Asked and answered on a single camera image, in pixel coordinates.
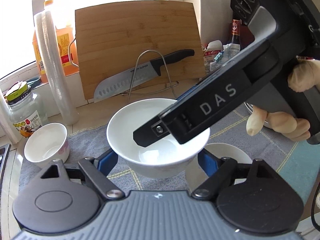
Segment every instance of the gray tablecloth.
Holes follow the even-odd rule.
[[[306,202],[320,167],[320,146],[305,141],[294,143],[268,128],[250,137],[245,130],[248,112],[242,104],[211,127],[208,143],[232,144],[250,158],[262,158],[271,165]],[[98,157],[110,148],[106,139],[106,125],[83,130],[69,136],[70,156],[67,163],[76,163],[84,156]],[[19,190],[40,171],[36,165],[23,160]],[[124,192],[129,190],[188,189],[184,172],[169,179],[149,179],[132,171],[122,158],[108,178]]]

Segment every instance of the black knife handle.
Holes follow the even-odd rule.
[[[193,56],[195,51],[193,49],[180,49],[173,53],[167,54],[164,56],[166,64],[176,63],[186,57]],[[154,70],[157,72],[158,76],[161,76],[160,67],[164,65],[164,62],[161,57],[150,60],[151,65]]]

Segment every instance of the bamboo cutting board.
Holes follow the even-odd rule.
[[[205,76],[201,42],[192,3],[148,0],[101,4],[76,10],[76,44],[85,99],[104,79],[135,66],[139,55],[155,49],[163,55],[193,49],[195,55],[168,65],[172,81]],[[139,64],[158,58],[150,52]],[[168,83],[161,76],[140,87]]]

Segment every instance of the metal wire stand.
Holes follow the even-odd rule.
[[[171,90],[172,90],[172,94],[173,94],[173,96],[174,96],[175,99],[177,98],[177,96],[176,96],[176,94],[175,94],[175,92],[174,92],[173,87],[179,85],[179,82],[177,82],[176,84],[172,85],[171,78],[170,78],[170,75],[169,75],[169,72],[168,72],[168,68],[167,68],[167,64],[166,64],[166,62],[165,62],[165,59],[164,59],[163,55],[162,55],[159,51],[157,51],[157,50],[149,49],[149,50],[146,50],[145,52],[141,53],[140,56],[139,56],[138,59],[137,59],[136,66],[135,66],[135,68],[134,68],[133,76],[132,76],[132,79],[131,79],[131,85],[130,85],[129,93],[121,93],[122,95],[128,95],[127,105],[128,105],[129,102],[130,102],[130,96],[131,96],[131,95],[152,95],[152,94],[156,94],[156,93],[159,93],[159,92],[162,92],[162,91],[165,91],[165,90],[169,89],[169,88],[164,88],[164,89],[161,89],[161,90],[156,91],[156,92],[145,93],[145,94],[138,94],[138,93],[132,94],[132,93],[131,93],[131,92],[132,92],[132,87],[133,87],[134,77],[135,77],[135,75],[136,75],[137,66],[138,66],[138,64],[139,64],[140,58],[141,58],[144,54],[146,54],[146,53],[148,53],[148,52],[155,52],[155,53],[158,53],[158,54],[161,56],[161,58],[162,58],[162,60],[163,60],[163,62],[164,62],[165,70],[166,70],[167,75],[168,75],[168,79],[169,79],[170,87],[171,87]]]

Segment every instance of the glove finger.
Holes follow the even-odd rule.
[[[267,122],[279,133],[291,133],[297,128],[296,119],[286,112],[268,113]]]
[[[303,92],[320,84],[320,62],[302,60],[288,77],[288,85],[295,92]]]
[[[290,138],[290,140],[292,140],[293,142],[299,142],[299,141],[304,141],[310,138],[310,132],[306,131],[305,133],[303,133],[300,136],[297,136],[295,138]]]
[[[296,138],[300,135],[303,135],[310,129],[310,123],[306,119],[297,118],[297,128],[291,133],[283,133],[289,139]]]
[[[264,121],[267,118],[268,112],[256,106],[253,106],[252,114],[247,120],[246,130],[250,136],[256,135],[263,127]]]

